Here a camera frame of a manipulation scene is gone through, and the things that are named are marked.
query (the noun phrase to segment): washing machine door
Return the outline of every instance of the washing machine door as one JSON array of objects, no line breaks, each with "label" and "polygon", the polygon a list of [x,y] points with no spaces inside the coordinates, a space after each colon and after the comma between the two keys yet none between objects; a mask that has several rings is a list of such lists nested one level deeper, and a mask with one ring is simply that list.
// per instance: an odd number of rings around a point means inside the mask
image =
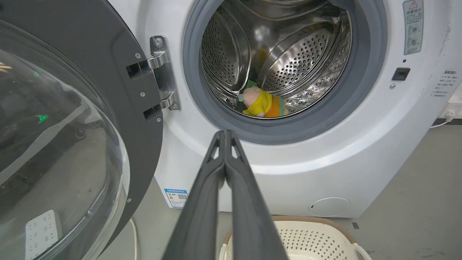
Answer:
[{"label": "washing machine door", "polygon": [[2,259],[95,259],[125,226],[162,143],[149,64],[104,0],[0,3]]}]

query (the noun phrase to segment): white machine body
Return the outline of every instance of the white machine body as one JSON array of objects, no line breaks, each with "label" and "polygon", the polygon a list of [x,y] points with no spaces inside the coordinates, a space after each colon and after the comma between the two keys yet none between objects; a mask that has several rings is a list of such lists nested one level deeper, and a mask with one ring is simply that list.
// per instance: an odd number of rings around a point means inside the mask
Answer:
[{"label": "white machine body", "polygon": [[[404,55],[403,0],[384,0],[389,31],[382,71],[361,105],[340,124],[291,144],[242,142],[272,214],[360,216],[444,109],[462,80],[462,2],[423,2],[422,49]],[[189,191],[210,140],[219,130],[195,104],[184,77],[183,35],[195,0],[110,3],[146,56],[150,56],[151,36],[164,35],[169,42],[182,110],[164,111],[163,145],[155,179],[172,207],[164,190]],[[398,67],[411,69],[405,81],[391,80]],[[452,80],[451,86],[440,85],[447,79]],[[231,190],[225,185],[219,194],[219,210],[231,211],[231,205]]]}]

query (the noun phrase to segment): sticker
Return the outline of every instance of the sticker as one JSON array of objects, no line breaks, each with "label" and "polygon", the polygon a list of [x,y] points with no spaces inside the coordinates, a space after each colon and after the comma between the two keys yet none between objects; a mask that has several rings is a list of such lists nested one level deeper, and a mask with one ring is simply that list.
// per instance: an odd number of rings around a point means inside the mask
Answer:
[{"label": "sticker", "polygon": [[435,98],[446,98],[454,91],[454,88],[459,86],[462,78],[460,78],[457,71],[453,69],[445,70],[439,77],[438,84],[434,87],[431,97]]},{"label": "sticker", "polygon": [[406,38],[404,40],[404,55],[419,52],[422,49],[424,33],[424,3],[423,0],[403,2]]},{"label": "sticker", "polygon": [[172,190],[164,189],[170,201],[170,205],[175,209],[182,209],[186,200],[188,199],[188,192],[186,190]]}]

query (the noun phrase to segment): green light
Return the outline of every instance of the green light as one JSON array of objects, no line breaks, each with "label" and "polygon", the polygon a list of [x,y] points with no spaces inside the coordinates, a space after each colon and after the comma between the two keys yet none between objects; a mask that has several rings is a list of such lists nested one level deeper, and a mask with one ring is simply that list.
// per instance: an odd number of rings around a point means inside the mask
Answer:
[{"label": "green light", "polygon": [[47,120],[48,115],[36,115],[36,117],[39,119],[38,124],[41,124],[43,121]]}]

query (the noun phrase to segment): warning label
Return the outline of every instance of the warning label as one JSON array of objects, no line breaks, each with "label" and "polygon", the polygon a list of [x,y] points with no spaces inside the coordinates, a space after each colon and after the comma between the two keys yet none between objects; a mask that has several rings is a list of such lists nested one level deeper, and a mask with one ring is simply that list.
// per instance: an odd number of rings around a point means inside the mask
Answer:
[{"label": "warning label", "polygon": [[424,31],[424,4],[423,0],[410,0],[403,2],[406,38],[404,54],[419,52],[422,49]]},{"label": "warning label", "polygon": [[430,96],[435,98],[448,97],[449,93],[452,93],[454,89],[459,86],[461,80],[462,77],[458,75],[456,70],[445,70],[439,77],[438,84],[434,87]]},{"label": "warning label", "polygon": [[412,4],[411,6],[409,7],[409,9],[414,9],[414,8],[417,8],[417,3],[414,1],[412,1]]}]

